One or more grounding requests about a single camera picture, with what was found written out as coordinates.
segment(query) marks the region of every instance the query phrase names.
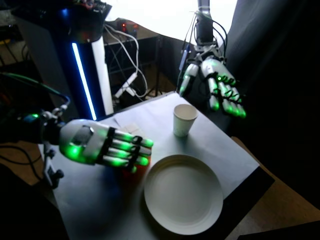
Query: white plate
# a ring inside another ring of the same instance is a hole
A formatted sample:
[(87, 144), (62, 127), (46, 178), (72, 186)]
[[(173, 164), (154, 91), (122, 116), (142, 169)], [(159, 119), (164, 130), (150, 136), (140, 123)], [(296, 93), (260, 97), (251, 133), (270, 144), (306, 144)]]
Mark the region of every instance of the white plate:
[(168, 156), (157, 162), (146, 177), (144, 197), (154, 219), (181, 235), (199, 234), (210, 228), (224, 201), (211, 168), (187, 155)]

